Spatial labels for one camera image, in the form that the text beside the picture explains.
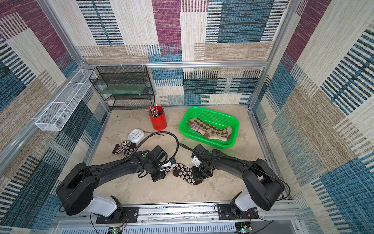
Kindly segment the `brown daisy pattern sock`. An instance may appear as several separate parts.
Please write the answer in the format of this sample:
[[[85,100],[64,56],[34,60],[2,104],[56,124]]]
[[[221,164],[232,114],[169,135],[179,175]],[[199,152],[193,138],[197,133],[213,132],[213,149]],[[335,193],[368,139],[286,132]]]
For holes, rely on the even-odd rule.
[[[181,178],[190,185],[199,185],[202,179],[196,179],[192,174],[192,169],[182,163],[176,163],[172,167],[165,170],[165,174],[172,172],[175,177]]]

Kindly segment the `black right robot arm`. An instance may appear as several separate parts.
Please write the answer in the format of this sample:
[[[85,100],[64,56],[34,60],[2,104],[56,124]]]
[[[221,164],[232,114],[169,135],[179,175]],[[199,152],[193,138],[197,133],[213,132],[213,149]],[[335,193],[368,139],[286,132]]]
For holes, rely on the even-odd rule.
[[[285,189],[285,183],[262,159],[240,160],[217,149],[209,151],[200,144],[193,149],[182,143],[179,146],[192,152],[195,165],[191,170],[196,182],[212,177],[216,170],[243,180],[247,192],[240,192],[230,202],[231,212],[237,217],[257,207],[269,211]]]

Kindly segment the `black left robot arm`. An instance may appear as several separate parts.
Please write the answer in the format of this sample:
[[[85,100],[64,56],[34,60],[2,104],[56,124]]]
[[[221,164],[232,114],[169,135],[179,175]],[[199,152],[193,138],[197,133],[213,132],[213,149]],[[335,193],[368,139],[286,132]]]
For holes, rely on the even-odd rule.
[[[61,201],[60,212],[77,215],[90,212],[110,217],[123,207],[114,196],[106,197],[95,193],[99,186],[129,174],[138,174],[139,178],[150,175],[154,182],[166,176],[166,170],[175,163],[175,156],[156,146],[151,151],[139,151],[137,148],[126,158],[100,165],[77,164],[57,187],[56,193]]]

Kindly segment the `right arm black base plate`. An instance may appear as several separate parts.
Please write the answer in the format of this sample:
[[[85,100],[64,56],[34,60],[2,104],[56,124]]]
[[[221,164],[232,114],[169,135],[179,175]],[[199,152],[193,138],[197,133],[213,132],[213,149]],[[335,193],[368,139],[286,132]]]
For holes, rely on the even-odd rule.
[[[218,214],[219,220],[234,220],[234,219],[259,219],[257,208],[251,208],[246,212],[233,209],[228,203],[215,204],[214,211]]]

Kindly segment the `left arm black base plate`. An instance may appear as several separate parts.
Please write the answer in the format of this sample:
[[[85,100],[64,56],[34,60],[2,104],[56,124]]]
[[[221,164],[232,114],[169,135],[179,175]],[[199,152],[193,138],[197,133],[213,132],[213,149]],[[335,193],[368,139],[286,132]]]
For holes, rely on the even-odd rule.
[[[138,219],[139,207],[117,208],[109,217],[99,215],[96,224],[122,224],[136,223]]]

